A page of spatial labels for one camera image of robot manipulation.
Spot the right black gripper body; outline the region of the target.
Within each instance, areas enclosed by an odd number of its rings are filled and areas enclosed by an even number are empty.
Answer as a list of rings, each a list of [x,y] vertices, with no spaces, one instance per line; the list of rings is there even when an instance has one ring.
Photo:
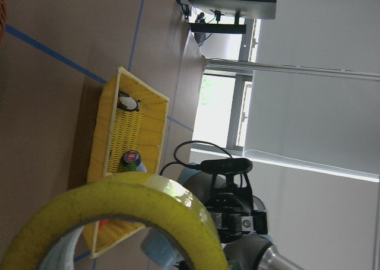
[[[267,210],[256,196],[249,204],[235,194],[221,193],[210,198],[205,207],[222,243],[233,243],[250,234],[268,234]]]

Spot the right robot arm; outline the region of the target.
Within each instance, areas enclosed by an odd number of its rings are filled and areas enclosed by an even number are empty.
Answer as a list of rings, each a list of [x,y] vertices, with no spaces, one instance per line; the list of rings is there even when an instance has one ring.
[[[213,219],[230,269],[300,269],[283,256],[268,234],[267,210],[252,193],[251,164],[221,161],[184,167],[178,183],[191,191]]]

